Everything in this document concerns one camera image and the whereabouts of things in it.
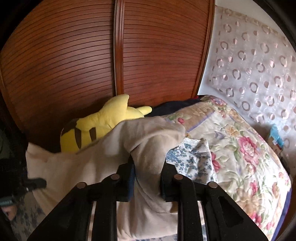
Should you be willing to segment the person's left hand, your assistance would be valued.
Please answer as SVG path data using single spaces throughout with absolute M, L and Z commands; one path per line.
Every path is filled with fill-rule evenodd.
M 17 205 L 1 206 L 3 213 L 7 216 L 9 221 L 12 221 L 17 214 Z

